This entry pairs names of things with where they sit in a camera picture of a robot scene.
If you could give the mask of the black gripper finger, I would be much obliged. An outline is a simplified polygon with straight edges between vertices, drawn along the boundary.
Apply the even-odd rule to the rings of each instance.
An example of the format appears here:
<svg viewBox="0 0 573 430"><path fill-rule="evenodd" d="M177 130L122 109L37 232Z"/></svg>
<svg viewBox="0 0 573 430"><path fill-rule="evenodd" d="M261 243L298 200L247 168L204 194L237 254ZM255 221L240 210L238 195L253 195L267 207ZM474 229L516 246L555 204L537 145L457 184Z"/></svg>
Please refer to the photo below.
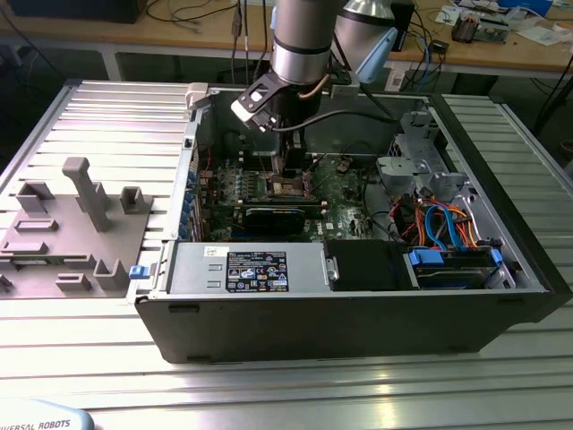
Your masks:
<svg viewBox="0 0 573 430"><path fill-rule="evenodd" d="M286 175L295 176L302 170L307 152L305 129L289 132L286 136Z"/></svg>
<svg viewBox="0 0 573 430"><path fill-rule="evenodd" d="M271 165L275 175L282 175L286 163L287 138L283 133L279 132L274 132L273 137L275 138L277 148L271 155Z"/></svg>

